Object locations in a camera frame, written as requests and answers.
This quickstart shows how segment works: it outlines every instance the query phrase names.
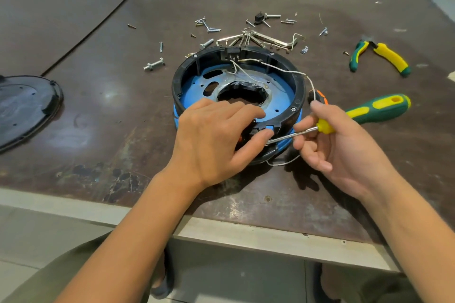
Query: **hand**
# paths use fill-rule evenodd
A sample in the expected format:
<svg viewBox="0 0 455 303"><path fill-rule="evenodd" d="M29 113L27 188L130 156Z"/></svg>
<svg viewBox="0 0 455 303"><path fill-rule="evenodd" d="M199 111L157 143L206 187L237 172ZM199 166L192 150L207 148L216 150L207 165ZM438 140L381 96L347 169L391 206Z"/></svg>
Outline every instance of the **hand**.
<svg viewBox="0 0 455 303"><path fill-rule="evenodd" d="M312 114L294 125L296 132L314 126L322 118L335 133L294 138L294 148L310 167L321 171L338 188L361 202L371 194L383 198L393 189L388 180L398 173L366 130L337 106L313 101L311 111Z"/></svg>
<svg viewBox="0 0 455 303"><path fill-rule="evenodd" d="M264 129L235 151L242 131L265 117L260 107L203 98L179 117L174 151L166 172L184 178L196 194L242 171L265 146L273 131Z"/></svg>

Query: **pliers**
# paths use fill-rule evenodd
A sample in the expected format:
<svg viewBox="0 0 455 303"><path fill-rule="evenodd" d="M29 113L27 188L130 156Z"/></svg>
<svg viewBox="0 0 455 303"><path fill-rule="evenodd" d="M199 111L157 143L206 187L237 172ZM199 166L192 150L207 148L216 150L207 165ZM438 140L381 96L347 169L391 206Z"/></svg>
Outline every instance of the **pliers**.
<svg viewBox="0 0 455 303"><path fill-rule="evenodd" d="M357 67L359 66L359 57L368 49L368 47L372 47L373 51L376 54L379 54L380 56L389 60L397 68L401 76L406 77L411 73L411 68L407 62L400 55L389 49L385 43L375 44L373 41L364 40L361 40L359 43L357 43L354 53L351 56L349 68L352 72L357 71Z"/></svg>

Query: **black slipper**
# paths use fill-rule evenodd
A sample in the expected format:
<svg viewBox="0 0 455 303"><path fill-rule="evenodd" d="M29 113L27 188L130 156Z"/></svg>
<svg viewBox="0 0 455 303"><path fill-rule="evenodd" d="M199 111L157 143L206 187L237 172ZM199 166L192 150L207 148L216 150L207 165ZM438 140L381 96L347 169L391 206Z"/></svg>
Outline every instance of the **black slipper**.
<svg viewBox="0 0 455 303"><path fill-rule="evenodd" d="M314 265L313 275L313 296L316 303L340 303L340 299L330 299L324 292L321 285L322 264L316 263Z"/></svg>
<svg viewBox="0 0 455 303"><path fill-rule="evenodd" d="M167 246L164 249L164 268L166 269L166 273L164 274L162 283L157 288L150 289L150 294L155 299L165 299L174 289L174 268Z"/></svg>

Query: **forearm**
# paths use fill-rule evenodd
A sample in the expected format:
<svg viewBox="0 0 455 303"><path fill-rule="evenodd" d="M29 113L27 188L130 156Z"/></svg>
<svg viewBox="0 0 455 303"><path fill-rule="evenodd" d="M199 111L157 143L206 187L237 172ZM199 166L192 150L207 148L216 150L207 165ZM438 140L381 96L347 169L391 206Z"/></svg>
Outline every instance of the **forearm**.
<svg viewBox="0 0 455 303"><path fill-rule="evenodd" d="M424 302L452 302L455 233L401 176L390 184L389 197L367 198L365 207Z"/></svg>
<svg viewBox="0 0 455 303"><path fill-rule="evenodd" d="M138 302L171 232L194 197L161 172L89 258L57 303Z"/></svg>

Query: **screwdriver shaft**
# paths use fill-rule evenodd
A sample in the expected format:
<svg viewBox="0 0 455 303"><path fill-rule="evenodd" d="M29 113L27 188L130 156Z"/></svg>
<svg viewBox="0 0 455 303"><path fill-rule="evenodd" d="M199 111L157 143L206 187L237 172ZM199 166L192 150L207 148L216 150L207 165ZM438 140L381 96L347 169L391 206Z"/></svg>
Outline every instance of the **screwdriver shaft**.
<svg viewBox="0 0 455 303"><path fill-rule="evenodd" d="M311 128L309 128L309 129L307 129L305 131L302 131L302 132L291 133L291 134L288 134L286 136L282 136L282 137L275 138L275 139L270 139L265 144L266 145L270 145L270 144L277 143L277 142L280 142L280 141L288 139L288 138L293 138L295 136L299 136L301 134L307 134L307 133L314 132L314 131L317 131L317 130L318 130L318 127L314 126L314 127L311 127Z"/></svg>

